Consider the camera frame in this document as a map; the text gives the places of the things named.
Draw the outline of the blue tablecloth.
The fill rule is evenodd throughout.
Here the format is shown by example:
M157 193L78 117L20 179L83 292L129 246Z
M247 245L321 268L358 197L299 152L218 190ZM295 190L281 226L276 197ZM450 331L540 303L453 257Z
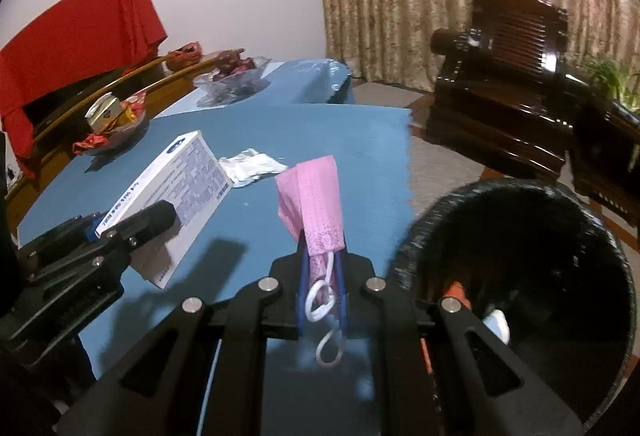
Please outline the blue tablecloth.
M70 217L108 211L187 133L199 133L232 171L232 187L168 283L157 287L127 270L124 296L81 332L93 371L102 375L186 297L228 298L292 253L314 194L333 200L349 251L385 271L412 217L409 117L389 106L242 101L155 118L111 161L74 159L18 232L29 241Z

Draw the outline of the blue hand cream tube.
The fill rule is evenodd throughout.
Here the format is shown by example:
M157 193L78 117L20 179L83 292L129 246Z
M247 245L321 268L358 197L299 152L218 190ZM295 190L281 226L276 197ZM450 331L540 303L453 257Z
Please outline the blue hand cream tube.
M507 345L510 343L511 331L509 324L508 321L506 321L506 316L500 309L494 309L491 313L488 313L483 319L483 323L503 344Z

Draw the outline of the orange foam net sleeve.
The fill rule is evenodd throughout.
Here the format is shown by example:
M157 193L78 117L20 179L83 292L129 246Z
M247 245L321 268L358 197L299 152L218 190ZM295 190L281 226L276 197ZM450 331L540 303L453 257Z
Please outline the orange foam net sleeve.
M450 283L440 302L447 313L457 313L463 308L471 308L471 302L466 298L465 287L459 281ZM432 374L433 364L428 350L428 343L425 338L421 338L420 343L427 373Z

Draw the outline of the glass fruit bowl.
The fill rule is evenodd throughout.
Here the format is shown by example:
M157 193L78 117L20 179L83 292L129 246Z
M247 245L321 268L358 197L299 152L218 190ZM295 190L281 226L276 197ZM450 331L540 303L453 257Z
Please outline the glass fruit bowl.
M224 107L255 96L268 87L264 77L270 58L243 56L244 50L228 50L217 56L214 69L194 78L200 97L198 107Z

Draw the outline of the snack dish with box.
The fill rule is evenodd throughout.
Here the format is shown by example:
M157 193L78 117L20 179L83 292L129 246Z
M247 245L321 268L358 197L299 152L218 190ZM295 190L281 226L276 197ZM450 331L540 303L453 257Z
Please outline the snack dish with box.
M112 92L100 96L85 114L90 133L73 144L72 152L97 156L123 148L146 121L145 100L146 90L123 100Z

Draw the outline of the white medicine box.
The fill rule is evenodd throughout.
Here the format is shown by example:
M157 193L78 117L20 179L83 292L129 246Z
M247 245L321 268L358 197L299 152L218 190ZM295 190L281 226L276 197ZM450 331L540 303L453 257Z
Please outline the white medicine box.
M175 137L142 171L96 226L96 235L142 209L165 201L175 223L134 251L132 266L146 281L165 289L186 252L232 189L232 181L199 131Z

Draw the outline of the black lined trash bin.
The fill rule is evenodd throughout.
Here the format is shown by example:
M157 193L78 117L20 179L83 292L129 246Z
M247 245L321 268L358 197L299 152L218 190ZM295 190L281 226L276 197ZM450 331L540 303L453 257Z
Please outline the black lined trash bin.
M498 309L510 348L590 430L634 348L637 295L620 243L564 185L485 179L413 222L387 271L434 303L460 283L472 312Z

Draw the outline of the green potted plant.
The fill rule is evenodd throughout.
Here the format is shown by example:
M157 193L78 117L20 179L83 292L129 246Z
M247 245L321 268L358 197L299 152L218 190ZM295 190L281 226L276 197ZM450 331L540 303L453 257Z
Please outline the green potted plant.
M584 63L597 92L614 100L627 111L639 114L639 74L631 73L604 55L587 58Z

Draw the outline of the red ornament on bench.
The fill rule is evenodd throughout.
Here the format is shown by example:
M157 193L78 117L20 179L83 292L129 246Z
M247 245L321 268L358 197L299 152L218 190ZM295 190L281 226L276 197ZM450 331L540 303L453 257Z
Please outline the red ornament on bench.
M170 70L171 73L177 73L179 70L200 63L202 56L202 46L197 41L189 42L176 50L169 51L165 58L165 64L167 70Z

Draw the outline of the pink face mask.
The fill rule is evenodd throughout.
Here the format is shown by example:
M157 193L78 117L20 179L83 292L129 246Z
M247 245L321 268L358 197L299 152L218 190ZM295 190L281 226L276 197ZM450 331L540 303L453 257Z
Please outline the pink face mask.
M337 166L332 155L311 159L277 175L278 215L296 241L305 234L311 256L345 247Z

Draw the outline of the red cloth on chair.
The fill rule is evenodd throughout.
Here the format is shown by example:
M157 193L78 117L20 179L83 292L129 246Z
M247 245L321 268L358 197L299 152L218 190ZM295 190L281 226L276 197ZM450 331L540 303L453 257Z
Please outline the red cloth on chair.
M69 84L137 66L167 38L152 0L61 0L1 49L1 122L25 177L36 177L24 107Z

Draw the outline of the crumpled white tissue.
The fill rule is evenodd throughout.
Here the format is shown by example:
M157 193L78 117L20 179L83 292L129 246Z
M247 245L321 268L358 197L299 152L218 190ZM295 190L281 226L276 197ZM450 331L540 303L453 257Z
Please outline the crumpled white tissue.
M218 162L236 189L288 169L288 166L255 149L246 149L231 157L221 157Z

